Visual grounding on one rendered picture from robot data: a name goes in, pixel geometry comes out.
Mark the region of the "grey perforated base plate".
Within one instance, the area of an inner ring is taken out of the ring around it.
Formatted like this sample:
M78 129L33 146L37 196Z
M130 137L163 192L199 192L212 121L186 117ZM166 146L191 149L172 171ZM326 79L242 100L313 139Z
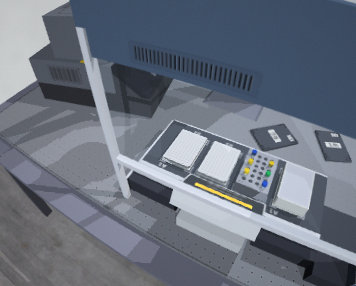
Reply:
M176 225L172 210L122 194L97 108L45 99L40 86L0 112L0 137L119 219L240 286L316 286L305 268L250 245L238 253Z

